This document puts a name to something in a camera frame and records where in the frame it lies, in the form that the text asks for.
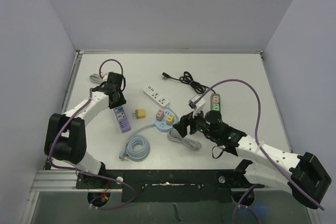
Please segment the pink charger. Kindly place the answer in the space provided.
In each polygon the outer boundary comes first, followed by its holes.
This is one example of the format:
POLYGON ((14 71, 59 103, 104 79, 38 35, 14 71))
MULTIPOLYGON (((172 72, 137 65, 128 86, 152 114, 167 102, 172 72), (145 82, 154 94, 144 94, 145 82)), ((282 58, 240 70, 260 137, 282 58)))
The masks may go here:
POLYGON ((164 118, 164 111, 159 109, 155 115, 156 120, 161 121, 164 118))
POLYGON ((214 95, 212 97, 212 103, 220 103, 220 97, 218 95, 214 95))

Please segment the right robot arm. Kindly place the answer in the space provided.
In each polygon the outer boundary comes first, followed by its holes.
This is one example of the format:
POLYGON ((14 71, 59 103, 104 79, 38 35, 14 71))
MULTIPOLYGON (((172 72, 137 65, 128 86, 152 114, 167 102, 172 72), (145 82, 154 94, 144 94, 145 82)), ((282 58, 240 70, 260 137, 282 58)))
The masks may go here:
POLYGON ((282 189, 306 207, 322 208, 321 202, 332 179, 312 153, 300 155, 259 142, 224 123, 221 113, 214 110, 184 115, 173 127, 181 137, 200 132, 224 152, 249 160, 251 163, 246 168, 234 173, 238 186, 250 183, 282 189))

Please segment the green charger bottom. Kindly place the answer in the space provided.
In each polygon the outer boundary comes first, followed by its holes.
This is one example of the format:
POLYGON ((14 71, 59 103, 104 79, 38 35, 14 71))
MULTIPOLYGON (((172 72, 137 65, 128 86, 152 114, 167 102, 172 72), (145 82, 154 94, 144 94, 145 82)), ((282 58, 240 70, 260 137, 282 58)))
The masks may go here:
POLYGON ((212 104, 212 110, 214 111, 220 111, 220 104, 219 103, 213 103, 212 104))

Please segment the green power strip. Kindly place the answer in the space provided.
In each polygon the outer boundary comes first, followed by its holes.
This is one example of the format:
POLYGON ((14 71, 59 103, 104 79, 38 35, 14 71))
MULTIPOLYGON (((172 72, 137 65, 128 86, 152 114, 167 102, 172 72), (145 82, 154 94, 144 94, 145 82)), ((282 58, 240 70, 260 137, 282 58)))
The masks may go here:
POLYGON ((211 110, 220 112, 221 97, 218 93, 211 94, 211 110))

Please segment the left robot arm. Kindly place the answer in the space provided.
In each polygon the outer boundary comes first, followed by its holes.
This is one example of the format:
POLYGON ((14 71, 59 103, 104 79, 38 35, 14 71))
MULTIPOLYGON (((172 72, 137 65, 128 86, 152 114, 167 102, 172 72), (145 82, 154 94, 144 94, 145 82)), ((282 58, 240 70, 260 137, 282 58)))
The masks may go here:
POLYGON ((107 79, 91 88, 81 103, 49 118, 44 152, 51 167, 88 175, 88 182, 96 188, 105 185, 104 163, 87 152, 86 126, 105 109, 126 104, 124 88, 124 75, 109 72, 107 79))

